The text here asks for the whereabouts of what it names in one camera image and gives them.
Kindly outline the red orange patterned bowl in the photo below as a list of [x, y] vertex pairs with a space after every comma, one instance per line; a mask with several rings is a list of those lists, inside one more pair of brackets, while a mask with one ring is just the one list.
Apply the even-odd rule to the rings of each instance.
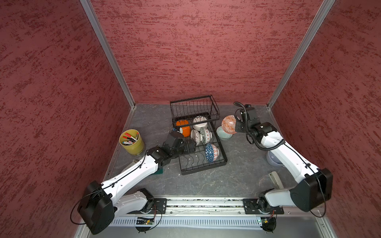
[[222, 129], [227, 134], [236, 134], [236, 118], [234, 115], [226, 116], [221, 123]]

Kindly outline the orange plastic bowl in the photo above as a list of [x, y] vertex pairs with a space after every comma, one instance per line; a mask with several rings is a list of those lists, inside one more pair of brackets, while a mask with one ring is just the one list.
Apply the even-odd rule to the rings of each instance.
[[191, 128], [189, 126], [189, 121], [179, 120], [176, 122], [175, 130], [180, 132], [184, 137], [189, 137], [191, 134]]

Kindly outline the pale mint green bowl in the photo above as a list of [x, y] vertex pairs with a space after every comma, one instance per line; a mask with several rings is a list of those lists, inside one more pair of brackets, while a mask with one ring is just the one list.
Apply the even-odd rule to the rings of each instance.
[[221, 140], [229, 140], [233, 135], [232, 134], [228, 134], [226, 133], [222, 126], [218, 127], [217, 130], [216, 130], [216, 133], [217, 133], [217, 136], [221, 139]]

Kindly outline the grey green patterned bowl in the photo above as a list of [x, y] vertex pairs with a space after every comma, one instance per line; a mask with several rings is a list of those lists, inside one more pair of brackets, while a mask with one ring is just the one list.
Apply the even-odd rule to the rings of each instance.
[[212, 133], [207, 128], [200, 129], [200, 135], [202, 136], [202, 143], [208, 144], [212, 139]]

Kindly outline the black wire dish rack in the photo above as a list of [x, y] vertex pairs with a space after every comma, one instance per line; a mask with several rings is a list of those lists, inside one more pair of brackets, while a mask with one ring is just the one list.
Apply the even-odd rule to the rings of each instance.
[[206, 159], [205, 145], [203, 143], [196, 147], [194, 153], [178, 156], [181, 174], [189, 175], [225, 166], [228, 160], [221, 141], [216, 133], [216, 122], [220, 119], [220, 111], [213, 96], [207, 95], [171, 101], [170, 109], [174, 130], [176, 122], [179, 120], [189, 121], [189, 126], [192, 131], [194, 130], [192, 121], [195, 117], [203, 116], [207, 118], [207, 129], [212, 133], [212, 139], [209, 143], [214, 144], [220, 151], [219, 158], [212, 163], [209, 163]]

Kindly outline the white ceramic bowl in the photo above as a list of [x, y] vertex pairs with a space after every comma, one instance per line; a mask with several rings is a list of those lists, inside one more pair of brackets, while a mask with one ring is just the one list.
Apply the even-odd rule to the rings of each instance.
[[200, 131], [202, 128], [207, 128], [207, 118], [203, 116], [197, 116], [193, 119], [193, 128], [197, 131]]

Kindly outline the blue patterned bowl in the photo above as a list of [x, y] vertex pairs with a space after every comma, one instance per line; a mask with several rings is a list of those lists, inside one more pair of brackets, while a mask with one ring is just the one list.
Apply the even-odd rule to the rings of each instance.
[[216, 161], [219, 158], [219, 149], [211, 143], [205, 145], [205, 155], [209, 163]]

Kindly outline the white red lattice bowl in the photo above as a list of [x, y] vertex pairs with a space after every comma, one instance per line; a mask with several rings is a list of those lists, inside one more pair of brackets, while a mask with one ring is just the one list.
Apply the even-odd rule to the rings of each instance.
[[197, 130], [192, 130], [191, 133], [190, 133], [190, 137], [192, 140], [195, 141], [196, 143], [196, 146], [199, 146], [202, 144], [202, 135], [199, 133], [199, 131]]

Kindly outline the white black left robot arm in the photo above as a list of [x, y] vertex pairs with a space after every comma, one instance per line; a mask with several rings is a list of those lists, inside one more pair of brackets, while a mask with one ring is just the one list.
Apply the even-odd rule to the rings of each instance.
[[121, 215], [135, 211], [150, 212], [154, 197], [146, 189], [132, 195], [126, 193], [140, 181], [156, 173], [169, 164], [172, 159], [195, 152], [197, 143], [185, 138], [178, 131], [168, 134], [162, 146], [147, 150], [136, 164], [117, 176], [102, 183], [92, 181], [85, 189], [82, 198], [74, 206], [91, 234], [97, 235], [105, 230], [112, 221]]

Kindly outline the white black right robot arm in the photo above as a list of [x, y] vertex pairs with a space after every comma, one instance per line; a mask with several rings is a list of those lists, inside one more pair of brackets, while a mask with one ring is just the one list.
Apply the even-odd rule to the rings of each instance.
[[331, 171], [320, 169], [303, 157], [271, 123], [261, 123], [251, 105], [240, 102], [234, 102], [234, 105], [240, 113], [235, 118], [236, 132], [244, 133], [249, 144], [277, 158], [297, 183], [293, 188], [268, 189], [260, 193], [257, 209], [269, 214], [280, 206], [296, 206], [304, 212], [311, 212], [320, 205], [326, 206], [332, 194]]

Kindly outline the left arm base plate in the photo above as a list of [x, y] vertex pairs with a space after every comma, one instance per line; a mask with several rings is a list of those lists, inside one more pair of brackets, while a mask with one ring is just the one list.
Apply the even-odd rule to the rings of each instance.
[[165, 214], [167, 208], [166, 198], [152, 198], [147, 201], [147, 204], [144, 208], [144, 212], [148, 214]]

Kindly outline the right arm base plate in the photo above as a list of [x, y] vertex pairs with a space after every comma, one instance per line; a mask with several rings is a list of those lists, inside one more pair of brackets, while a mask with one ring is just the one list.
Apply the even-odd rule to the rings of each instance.
[[246, 215], [283, 215], [281, 206], [270, 206], [263, 198], [245, 198], [243, 207]]

